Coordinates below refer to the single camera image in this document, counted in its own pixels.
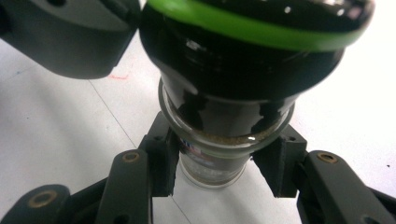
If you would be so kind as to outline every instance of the green ring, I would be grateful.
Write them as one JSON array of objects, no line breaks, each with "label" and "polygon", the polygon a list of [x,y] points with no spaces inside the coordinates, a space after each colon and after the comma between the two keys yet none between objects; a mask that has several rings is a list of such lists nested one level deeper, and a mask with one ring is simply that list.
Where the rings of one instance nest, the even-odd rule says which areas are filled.
[{"label": "green ring", "polygon": [[342,49],[355,42],[366,28],[363,26],[359,30],[344,33],[314,32],[257,21],[196,0],[148,0],[148,4],[176,21],[196,25],[251,44],[278,49]]}]

